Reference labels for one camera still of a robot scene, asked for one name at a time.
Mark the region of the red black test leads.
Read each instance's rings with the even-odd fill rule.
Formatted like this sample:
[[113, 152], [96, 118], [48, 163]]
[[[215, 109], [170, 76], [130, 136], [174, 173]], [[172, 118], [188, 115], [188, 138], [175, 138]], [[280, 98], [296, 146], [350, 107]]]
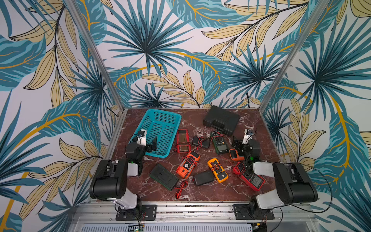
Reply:
[[188, 181], [187, 180], [184, 180], [182, 181], [179, 186], [175, 186], [175, 189], [177, 190], [176, 194], [175, 194], [175, 198], [176, 199], [180, 199], [181, 195], [182, 195], [182, 191], [188, 186]]

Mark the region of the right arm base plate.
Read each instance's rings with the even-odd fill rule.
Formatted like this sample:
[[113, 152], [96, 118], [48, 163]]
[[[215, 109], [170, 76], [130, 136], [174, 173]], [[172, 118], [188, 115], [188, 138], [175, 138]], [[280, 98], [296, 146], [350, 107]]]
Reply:
[[232, 211], [236, 220], [273, 220], [274, 214], [271, 210], [254, 208], [248, 204], [234, 204]]

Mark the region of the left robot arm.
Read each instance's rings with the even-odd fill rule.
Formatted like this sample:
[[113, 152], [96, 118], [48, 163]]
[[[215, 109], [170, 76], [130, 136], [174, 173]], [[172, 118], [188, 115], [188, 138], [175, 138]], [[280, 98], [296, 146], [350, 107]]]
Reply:
[[128, 177], [142, 173], [142, 159], [147, 152], [157, 149], [157, 136], [148, 144], [144, 137], [137, 137], [126, 146], [125, 157], [118, 160], [101, 160], [89, 188], [92, 199], [113, 202], [119, 212], [136, 210], [142, 212], [142, 203], [137, 194], [127, 188]]

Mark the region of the orange black multimeter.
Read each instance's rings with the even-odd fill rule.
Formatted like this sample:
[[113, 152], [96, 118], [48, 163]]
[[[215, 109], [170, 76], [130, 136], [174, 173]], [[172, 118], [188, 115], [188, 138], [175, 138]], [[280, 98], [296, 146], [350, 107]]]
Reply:
[[182, 160], [181, 164], [176, 170], [176, 174], [183, 179], [188, 178], [193, 169], [197, 166], [200, 160], [200, 155], [195, 151], [190, 151]]

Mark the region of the yellow multimeter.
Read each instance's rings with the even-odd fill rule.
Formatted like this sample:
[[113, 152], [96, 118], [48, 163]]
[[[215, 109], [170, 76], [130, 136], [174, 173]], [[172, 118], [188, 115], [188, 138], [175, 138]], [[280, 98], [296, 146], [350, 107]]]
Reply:
[[227, 172], [217, 158], [210, 159], [207, 164], [218, 183], [222, 183], [229, 178]]

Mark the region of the small black case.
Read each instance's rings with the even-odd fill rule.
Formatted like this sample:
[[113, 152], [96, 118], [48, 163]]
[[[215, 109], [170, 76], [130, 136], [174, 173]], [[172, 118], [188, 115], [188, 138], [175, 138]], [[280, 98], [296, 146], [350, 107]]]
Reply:
[[201, 186], [213, 182], [214, 174], [208, 170], [194, 175], [193, 179], [196, 186]]

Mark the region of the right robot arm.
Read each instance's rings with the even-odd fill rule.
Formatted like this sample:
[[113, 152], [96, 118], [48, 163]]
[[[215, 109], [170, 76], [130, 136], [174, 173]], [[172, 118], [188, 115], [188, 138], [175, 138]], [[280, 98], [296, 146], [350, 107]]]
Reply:
[[266, 182], [264, 177], [275, 181], [273, 190], [251, 198], [247, 207], [250, 213], [318, 200], [318, 193], [302, 164], [262, 162], [260, 143], [255, 139], [246, 142], [234, 139], [232, 146], [230, 156], [237, 161], [233, 172], [249, 188], [260, 191]]

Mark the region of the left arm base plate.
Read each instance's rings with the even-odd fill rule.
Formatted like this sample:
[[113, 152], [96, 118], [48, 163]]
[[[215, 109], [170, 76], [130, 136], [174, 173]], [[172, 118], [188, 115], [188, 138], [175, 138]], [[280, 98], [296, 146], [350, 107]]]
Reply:
[[142, 205], [140, 209], [123, 210], [118, 208], [116, 221], [155, 221], [157, 205]]

